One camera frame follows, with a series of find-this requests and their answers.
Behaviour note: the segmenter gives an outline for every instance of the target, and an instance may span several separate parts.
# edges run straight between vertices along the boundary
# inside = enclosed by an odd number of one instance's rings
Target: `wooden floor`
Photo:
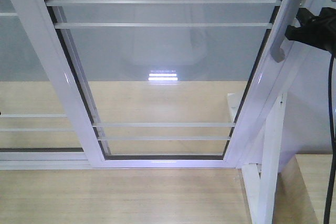
[[[250,223],[239,170],[0,171],[3,224]]]
[[[331,155],[297,155],[304,184],[307,188],[311,204],[318,223],[323,223],[324,206],[326,203]],[[336,223],[336,189],[334,189],[331,206],[330,223]]]
[[[296,155],[281,173],[284,195],[297,224],[322,224],[331,155]],[[336,223],[336,195],[330,223]]]

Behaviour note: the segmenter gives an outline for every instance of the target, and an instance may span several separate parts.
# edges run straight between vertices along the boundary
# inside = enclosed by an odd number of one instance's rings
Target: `black cable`
[[[328,104],[329,104],[329,122],[330,122],[330,137],[331,137],[331,146],[332,146],[332,161],[330,168],[330,177],[329,184],[327,190],[327,197],[325,199],[326,206],[324,208],[324,219],[323,224],[329,224],[330,220],[330,208],[332,203],[332,195],[334,189],[335,182],[335,173],[336,173],[336,136],[334,130],[334,122],[333,122],[333,108],[332,108],[332,70],[333,63],[336,54],[333,53],[330,59],[329,65],[329,75],[328,75]]]

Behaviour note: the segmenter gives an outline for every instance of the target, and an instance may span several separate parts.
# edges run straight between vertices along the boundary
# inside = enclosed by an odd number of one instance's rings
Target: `white metal leg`
[[[261,177],[257,164],[242,166],[253,224],[272,223],[286,98],[279,96],[266,118]]]
[[[266,119],[258,201],[258,224],[272,223],[286,97],[286,94],[278,97]]]
[[[260,190],[260,177],[257,164],[247,164],[241,167],[245,191],[250,209],[252,224],[257,223],[258,198]]]

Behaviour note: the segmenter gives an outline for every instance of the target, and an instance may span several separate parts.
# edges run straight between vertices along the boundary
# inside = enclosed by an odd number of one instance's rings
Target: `horizontal metal bar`
[[[84,152],[0,152],[0,160],[87,160]]]
[[[228,136],[106,136],[99,137],[99,141],[227,141]]]
[[[271,23],[55,23],[56,29],[98,27],[265,27]]]
[[[95,123],[93,127],[234,127],[235,123]]]
[[[273,4],[280,0],[47,0],[47,6],[74,6],[91,4]]]
[[[179,153],[179,154],[176,154],[176,153],[154,153],[154,154],[144,154],[144,153],[132,153],[132,154],[113,154],[113,155],[110,155],[109,157],[107,157],[107,160],[114,160],[114,159],[117,159],[117,160],[128,160],[128,159],[142,159],[141,157],[143,157],[143,159],[151,159],[155,162],[155,160],[157,159],[157,162],[159,163],[160,159],[158,158],[163,158],[163,160],[170,160],[171,157],[170,156],[174,156],[173,159],[195,159],[196,156],[198,157],[206,157],[206,156],[210,156],[212,158],[209,158],[209,159],[213,159],[214,157],[218,158],[222,156],[222,152],[218,152],[218,153]]]
[[[17,16],[17,13],[0,13],[0,17],[13,17]]]
[[[1,114],[1,118],[66,118],[65,114]]]
[[[71,128],[3,128],[0,132],[72,132]]]
[[[92,169],[87,160],[10,160],[1,161],[0,170]]]

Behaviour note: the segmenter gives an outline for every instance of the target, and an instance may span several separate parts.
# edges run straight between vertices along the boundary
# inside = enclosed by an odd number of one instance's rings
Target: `light wood surface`
[[[0,171],[0,223],[249,223],[239,171]]]
[[[318,223],[323,223],[331,155],[296,155]],[[333,195],[330,223],[336,223],[336,194]]]
[[[90,82],[102,122],[230,122],[227,94],[245,81]],[[50,82],[0,82],[3,114],[63,114]],[[1,128],[71,127],[67,118],[4,119]],[[105,128],[106,136],[228,136],[230,128]],[[114,154],[222,153],[226,141],[117,141]],[[0,148],[80,147],[74,133],[0,133]]]
[[[317,224],[318,220],[295,157],[283,169],[281,181],[284,195],[291,205],[290,211],[293,215],[293,222],[297,224]]]

